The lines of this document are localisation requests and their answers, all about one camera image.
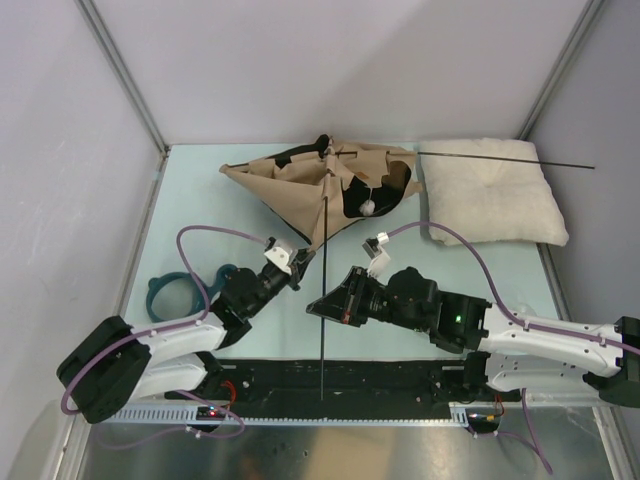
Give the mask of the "beige fabric pet tent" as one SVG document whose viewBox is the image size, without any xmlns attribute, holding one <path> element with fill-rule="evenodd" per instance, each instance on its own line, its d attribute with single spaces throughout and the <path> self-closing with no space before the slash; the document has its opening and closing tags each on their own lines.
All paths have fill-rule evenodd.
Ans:
<svg viewBox="0 0 640 480">
<path fill-rule="evenodd" d="M 323 134 L 300 145 L 220 172 L 255 195 L 312 250 L 350 225 L 382 217 L 422 191 L 413 179 L 417 155 L 398 146 L 353 143 Z M 372 200 L 375 213 L 360 205 Z"/>
</svg>

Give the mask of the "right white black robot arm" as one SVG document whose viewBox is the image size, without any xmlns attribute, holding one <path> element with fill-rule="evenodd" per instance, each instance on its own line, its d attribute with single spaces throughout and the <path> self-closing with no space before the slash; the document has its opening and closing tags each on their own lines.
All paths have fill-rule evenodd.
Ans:
<svg viewBox="0 0 640 480">
<path fill-rule="evenodd" d="M 476 401 L 496 391 L 553 388 L 570 378 L 610 404 L 639 405 L 639 321 L 580 324 L 518 314 L 495 301 L 442 291 L 413 267 L 381 283 L 362 267 L 307 313 L 342 325 L 368 320 L 424 333 L 441 350 L 480 352 L 485 366 L 462 376 L 464 393 Z"/>
</svg>

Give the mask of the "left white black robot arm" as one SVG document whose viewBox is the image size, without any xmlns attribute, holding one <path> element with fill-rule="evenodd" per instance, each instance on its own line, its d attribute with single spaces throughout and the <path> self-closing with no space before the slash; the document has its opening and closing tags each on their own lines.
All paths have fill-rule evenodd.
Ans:
<svg viewBox="0 0 640 480">
<path fill-rule="evenodd" d="M 97 424 L 145 397 L 177 390 L 214 397 L 222 376 L 213 351 L 245 336 L 251 319 L 284 288 L 298 289 L 315 254 L 276 244 L 265 256 L 260 272 L 226 271 L 216 299 L 185 318 L 145 330 L 119 316 L 103 320 L 56 370 L 63 411 Z"/>
</svg>

